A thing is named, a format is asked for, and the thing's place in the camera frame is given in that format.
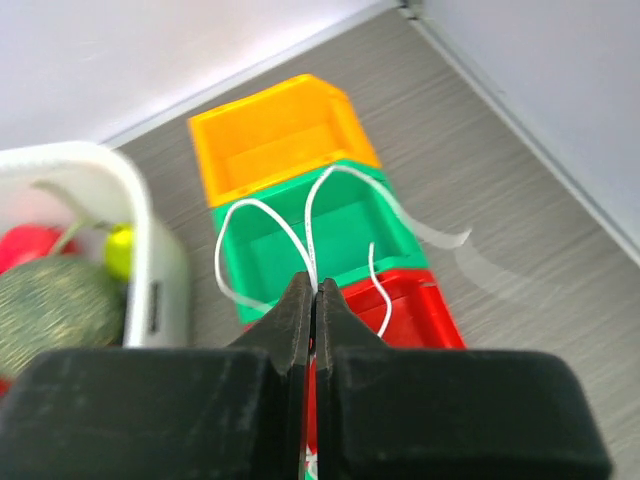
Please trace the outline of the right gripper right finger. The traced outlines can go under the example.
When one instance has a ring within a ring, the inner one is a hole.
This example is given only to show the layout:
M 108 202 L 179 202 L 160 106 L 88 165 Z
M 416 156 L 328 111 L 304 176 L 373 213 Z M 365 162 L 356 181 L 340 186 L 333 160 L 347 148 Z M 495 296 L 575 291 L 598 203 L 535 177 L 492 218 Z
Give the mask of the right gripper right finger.
M 539 351 L 399 349 L 333 280 L 315 302 L 322 479 L 607 479 L 585 393 Z

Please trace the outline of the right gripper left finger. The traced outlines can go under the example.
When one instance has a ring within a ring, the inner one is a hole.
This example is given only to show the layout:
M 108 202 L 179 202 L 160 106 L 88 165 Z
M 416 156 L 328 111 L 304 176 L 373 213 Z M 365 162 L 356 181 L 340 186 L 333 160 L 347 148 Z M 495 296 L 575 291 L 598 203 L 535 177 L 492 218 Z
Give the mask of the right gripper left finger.
M 5 479 L 301 479 L 313 290 L 216 349 L 38 355 L 1 403 Z

